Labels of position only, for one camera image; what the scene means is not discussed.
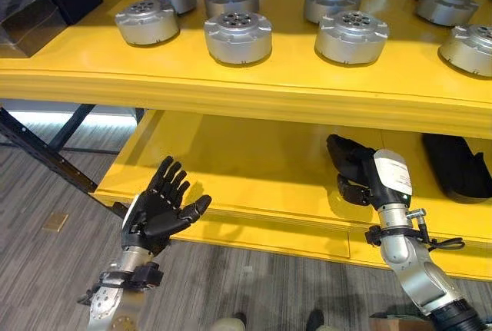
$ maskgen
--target silver robotic arm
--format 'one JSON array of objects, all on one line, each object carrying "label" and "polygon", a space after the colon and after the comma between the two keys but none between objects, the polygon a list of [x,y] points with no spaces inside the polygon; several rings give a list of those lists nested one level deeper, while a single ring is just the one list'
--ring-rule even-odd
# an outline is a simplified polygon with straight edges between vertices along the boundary
[{"label": "silver robotic arm", "polygon": [[145,292],[161,284],[152,262],[171,235],[190,227],[210,205],[204,195],[181,209],[190,184],[181,164],[166,157],[148,188],[131,204],[121,229],[122,252],[78,302],[90,306],[89,331],[136,331]]},{"label": "silver robotic arm", "polygon": [[144,291],[151,285],[141,289],[125,289],[120,287],[124,282],[122,277],[111,274],[134,274],[138,267],[147,265],[152,258],[152,253],[144,248],[129,247],[111,263],[101,276],[99,289],[92,296],[88,331],[136,331],[138,315],[145,301]]},{"label": "silver robotic arm", "polygon": [[418,309],[430,317],[438,331],[486,329],[477,312],[429,255],[434,249],[461,249],[464,242],[454,238],[439,243],[429,238],[425,210],[409,210],[412,186],[402,156],[389,150],[375,151],[337,135],[327,139],[327,146],[340,173],[337,181],[342,197],[349,203],[371,204],[376,209],[381,224],[369,229],[367,242],[381,247],[384,262],[396,273]]}]

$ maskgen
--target cable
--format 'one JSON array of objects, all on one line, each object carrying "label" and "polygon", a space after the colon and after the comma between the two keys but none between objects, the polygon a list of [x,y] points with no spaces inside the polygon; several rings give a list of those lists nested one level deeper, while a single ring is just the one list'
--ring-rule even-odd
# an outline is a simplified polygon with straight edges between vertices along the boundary
[{"label": "cable", "polygon": [[462,237],[453,237],[441,242],[437,241],[437,239],[432,239],[429,245],[429,252],[431,252],[434,249],[459,250],[463,249],[465,244]]}]

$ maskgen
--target yellow shelving unit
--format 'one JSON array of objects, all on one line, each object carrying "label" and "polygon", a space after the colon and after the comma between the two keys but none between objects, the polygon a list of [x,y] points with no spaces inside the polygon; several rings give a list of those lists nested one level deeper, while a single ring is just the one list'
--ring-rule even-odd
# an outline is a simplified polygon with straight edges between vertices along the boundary
[{"label": "yellow shelving unit", "polygon": [[[376,212],[344,202],[337,192],[325,141],[331,133],[405,156],[412,207],[427,210],[430,235],[467,242],[465,250],[437,254],[438,263],[456,276],[492,279],[492,200],[473,206],[448,200],[418,133],[148,111],[94,196],[130,203],[170,154],[188,172],[185,203],[203,193],[214,198],[204,218],[175,237],[383,266],[378,250],[364,241],[364,231],[379,223]],[[467,142],[485,152],[492,170],[492,142]]]},{"label": "yellow shelving unit", "polygon": [[[278,121],[439,132],[492,139],[492,82],[449,68],[437,48],[449,28],[414,15],[415,0],[362,0],[389,24],[382,56],[346,68],[314,53],[317,26],[304,0],[261,0],[274,26],[271,56],[225,67],[208,54],[203,0],[181,34],[152,48],[121,38],[114,16],[136,0],[104,0],[30,59],[0,59],[5,98],[74,101]],[[471,22],[490,24],[492,2]]]},{"label": "yellow shelving unit", "polygon": [[[414,0],[362,0],[391,34],[372,65],[345,67],[314,52],[317,26],[304,0],[261,0],[273,51],[255,66],[224,66],[208,54],[203,0],[179,18],[181,33],[150,48],[127,45],[114,16],[137,0],[104,0],[28,59],[0,59],[3,98],[150,108],[94,195],[130,202],[172,154],[192,188],[214,202],[175,237],[369,266],[384,264],[364,241],[369,207],[345,203],[325,139],[330,133],[405,156],[433,237],[462,236],[458,252],[435,251],[448,273],[492,280],[492,202],[448,200],[425,159],[420,132],[467,137],[492,170],[492,81],[450,68],[437,49],[450,29],[414,14]],[[492,23],[492,1],[471,23]]]}]

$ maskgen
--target sticker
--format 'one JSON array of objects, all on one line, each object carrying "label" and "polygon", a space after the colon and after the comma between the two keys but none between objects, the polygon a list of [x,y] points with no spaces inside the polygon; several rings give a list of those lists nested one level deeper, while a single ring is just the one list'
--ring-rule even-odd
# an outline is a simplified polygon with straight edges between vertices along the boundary
[{"label": "sticker", "polygon": [[399,154],[380,149],[374,153],[377,174],[385,187],[412,195],[412,183],[405,160]]}]

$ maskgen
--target floor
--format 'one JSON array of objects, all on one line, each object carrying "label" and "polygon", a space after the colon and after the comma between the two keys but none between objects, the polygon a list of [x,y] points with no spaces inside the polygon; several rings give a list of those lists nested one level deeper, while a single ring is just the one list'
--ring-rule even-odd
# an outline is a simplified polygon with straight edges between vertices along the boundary
[{"label": "floor", "polygon": [[[34,129],[46,140],[56,132]],[[117,150],[131,130],[83,125],[70,146]],[[96,181],[115,158],[63,154]],[[85,329],[88,308],[75,299],[117,256],[121,221],[18,148],[0,146],[0,171],[0,330]],[[60,233],[41,230],[51,212],[69,214]],[[386,270],[178,241],[157,262],[164,278],[148,294],[143,330],[206,330],[239,310],[255,331],[303,330],[314,306],[342,330],[367,330],[369,315],[385,310],[416,314]],[[492,315],[492,283],[457,283]]]}]

